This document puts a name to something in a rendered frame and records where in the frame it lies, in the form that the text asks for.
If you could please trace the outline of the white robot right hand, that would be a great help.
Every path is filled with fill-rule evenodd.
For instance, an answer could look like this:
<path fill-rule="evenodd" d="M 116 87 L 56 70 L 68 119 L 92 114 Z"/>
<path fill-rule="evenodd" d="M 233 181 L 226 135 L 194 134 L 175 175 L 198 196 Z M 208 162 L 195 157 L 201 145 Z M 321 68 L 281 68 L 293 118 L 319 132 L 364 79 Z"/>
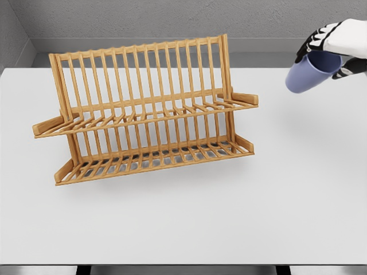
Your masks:
<path fill-rule="evenodd" d="M 317 29 L 297 51 L 295 63 L 312 50 L 351 57 L 332 76 L 334 80 L 353 74 L 367 75 L 367 21 L 349 18 Z"/>

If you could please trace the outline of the blue plastic cup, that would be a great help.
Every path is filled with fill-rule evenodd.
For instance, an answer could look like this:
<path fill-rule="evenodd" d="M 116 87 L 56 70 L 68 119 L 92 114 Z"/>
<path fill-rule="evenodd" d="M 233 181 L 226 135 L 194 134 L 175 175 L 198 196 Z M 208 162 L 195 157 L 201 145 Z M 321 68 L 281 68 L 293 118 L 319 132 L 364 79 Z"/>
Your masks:
<path fill-rule="evenodd" d="M 311 51 L 293 64 L 286 77 L 286 87 L 293 93 L 305 92 L 331 77 L 342 66 L 342 57 L 326 51 Z"/>

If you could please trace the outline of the wooden two-tier dish rack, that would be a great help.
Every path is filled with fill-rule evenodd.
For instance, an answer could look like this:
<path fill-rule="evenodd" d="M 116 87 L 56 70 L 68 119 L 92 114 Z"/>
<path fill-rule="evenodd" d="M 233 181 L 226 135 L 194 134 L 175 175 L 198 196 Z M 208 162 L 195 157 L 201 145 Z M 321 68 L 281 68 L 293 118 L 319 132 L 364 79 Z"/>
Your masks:
<path fill-rule="evenodd" d="M 234 112 L 259 105 L 236 93 L 225 34 L 50 54 L 60 114 L 36 138 L 64 135 L 71 158 L 56 185 L 253 155 Z"/>

